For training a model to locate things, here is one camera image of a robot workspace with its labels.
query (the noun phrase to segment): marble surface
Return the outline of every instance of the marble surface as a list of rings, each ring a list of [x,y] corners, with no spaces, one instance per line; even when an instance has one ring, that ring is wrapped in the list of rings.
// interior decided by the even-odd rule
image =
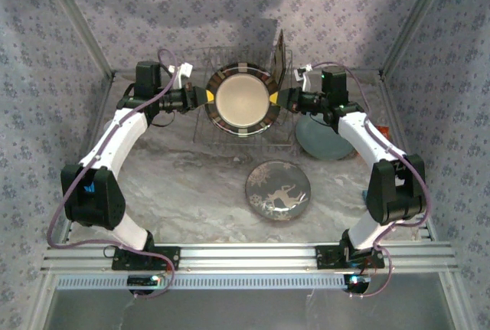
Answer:
[[[193,74],[191,80],[196,85],[202,82],[199,74]],[[115,79],[102,124],[112,118],[116,103],[129,84],[123,78]],[[320,84],[319,76],[312,78],[312,84]],[[389,125],[376,84],[364,86],[374,109],[373,122]],[[351,99],[360,101],[351,79],[348,87]],[[222,149],[193,143],[197,114],[178,114],[165,129],[150,127],[135,143],[119,173],[126,211],[154,234],[156,242],[337,241],[366,211],[361,192],[368,187],[370,171],[355,153],[340,161],[319,161],[297,144],[284,150]],[[171,117],[158,115],[154,122],[166,123]],[[261,217],[246,200],[247,176],[259,164],[272,159],[298,165],[311,182],[309,206],[290,221]],[[97,228],[73,224],[70,242],[108,236]],[[399,229],[389,239],[415,240],[417,230]]]

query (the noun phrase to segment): dish rack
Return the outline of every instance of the dish rack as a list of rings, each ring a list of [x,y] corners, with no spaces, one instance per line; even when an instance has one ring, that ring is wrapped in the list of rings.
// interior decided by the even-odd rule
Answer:
[[[234,62],[256,64],[271,72],[273,49],[243,49],[237,47],[211,47],[204,58],[204,81],[221,67]],[[286,48],[286,74],[281,89],[292,87],[292,51]],[[295,120],[291,112],[281,109],[274,124],[259,135],[238,138],[219,130],[207,117],[204,109],[198,110],[194,128],[194,143],[202,143],[218,149],[247,149],[257,148],[263,151],[288,150],[294,145]]]

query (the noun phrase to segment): purple cable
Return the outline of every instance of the purple cable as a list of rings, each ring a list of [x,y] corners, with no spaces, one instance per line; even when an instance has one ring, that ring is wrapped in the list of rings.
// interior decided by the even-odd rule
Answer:
[[[120,249],[128,250],[128,251],[136,253],[138,255],[156,257],[156,258],[159,258],[161,260],[164,260],[168,264],[168,266],[170,266],[170,269],[171,269],[171,278],[168,281],[168,284],[165,286],[164,289],[159,290],[158,292],[154,292],[152,294],[148,294],[145,296],[141,296],[139,294],[134,295],[135,298],[144,298],[144,299],[150,299],[150,298],[155,298],[156,296],[160,296],[161,294],[165,293],[168,290],[168,288],[173,284],[174,279],[175,279],[175,267],[174,267],[174,263],[169,258],[167,258],[166,256],[161,255],[159,253],[152,253],[152,252],[135,250],[134,248],[126,246],[125,244],[122,244],[122,243],[117,242],[115,240],[82,240],[80,242],[75,242],[75,243],[58,244],[58,243],[53,241],[53,230],[54,230],[54,226],[56,225],[58,218],[60,217],[61,211],[64,208],[64,205],[68,201],[68,198],[70,198],[71,194],[73,194],[75,188],[80,183],[80,181],[85,176],[85,174],[90,170],[90,168],[92,168],[92,166],[97,162],[97,160],[100,159],[100,155],[103,153],[103,151],[105,150],[105,148],[109,144],[111,138],[114,136],[114,134],[116,133],[118,128],[121,127],[126,120],[128,120],[130,117],[134,116],[141,109],[145,108],[146,106],[149,106],[150,104],[153,104],[154,102],[159,101],[160,98],[162,98],[172,87],[172,85],[175,81],[175,78],[177,77],[177,67],[178,67],[177,58],[175,57],[175,55],[172,51],[165,49],[165,48],[162,48],[158,51],[158,61],[160,62],[161,65],[163,65],[162,52],[169,53],[171,55],[174,63],[175,63],[174,73],[173,73],[170,81],[168,82],[167,86],[160,93],[155,95],[153,98],[151,98],[150,100],[144,102],[143,104],[137,106],[135,109],[128,112],[128,114],[126,114],[123,118],[121,118],[121,120],[119,121],[119,124],[116,124],[113,128],[111,128],[111,130],[107,134],[106,138],[103,140],[102,144],[100,145],[99,150],[97,150],[97,153],[95,154],[95,156],[92,158],[92,160],[90,160],[87,163],[87,165],[82,169],[80,174],[73,180],[70,187],[67,189],[66,194],[64,194],[63,199],[61,200],[56,211],[54,212],[54,215],[51,219],[51,222],[49,224],[49,227],[47,228],[47,233],[46,233],[47,244],[49,244],[50,247],[53,247],[56,249],[74,248],[74,247],[78,247],[78,246],[81,246],[84,244],[91,244],[91,243],[108,244],[108,245],[116,246]]]
[[[381,232],[381,234],[379,236],[377,236],[376,239],[374,240],[373,248],[380,250],[388,258],[388,277],[386,279],[386,282],[384,282],[384,284],[381,286],[381,288],[379,288],[375,292],[360,295],[360,297],[372,297],[372,296],[376,296],[377,294],[382,292],[387,287],[387,285],[391,279],[391,274],[393,272],[393,262],[391,260],[390,252],[386,248],[380,246],[380,241],[385,236],[387,236],[396,226],[398,226],[398,227],[419,227],[420,225],[424,224],[427,221],[427,219],[429,218],[429,215],[432,211],[432,200],[430,198],[429,189],[428,189],[425,181],[423,180],[422,176],[419,174],[419,172],[402,155],[395,152],[392,148],[388,147],[388,145],[386,145],[383,142],[383,140],[381,140],[373,132],[373,130],[371,130],[370,123],[369,123],[369,117],[371,115],[371,108],[369,107],[368,99],[366,97],[366,94],[365,94],[362,86],[361,86],[361,81],[359,81],[358,77],[352,73],[351,69],[344,66],[343,64],[340,64],[339,62],[334,62],[334,61],[319,62],[317,64],[313,64],[312,68],[315,68],[318,66],[323,66],[323,65],[327,65],[327,66],[335,65],[335,66],[342,67],[344,70],[346,70],[352,76],[355,83],[358,85],[359,91],[361,91],[362,100],[366,104],[367,113],[366,113],[366,117],[364,118],[364,127],[365,127],[367,133],[369,133],[369,135],[373,138],[373,140],[375,142],[377,142],[378,145],[380,145],[383,149],[385,149],[387,152],[389,152],[392,156],[394,156],[395,158],[400,160],[403,163],[403,165],[405,165],[408,168],[408,170],[412,172],[412,174],[415,176],[415,179],[417,180],[417,182],[419,182],[420,186],[422,187],[423,195],[426,199],[426,211],[425,211],[425,214],[423,215],[423,218],[420,221],[417,221],[416,223],[412,223],[412,224],[408,224],[408,223],[391,224],[386,230],[383,230],[383,232]]]

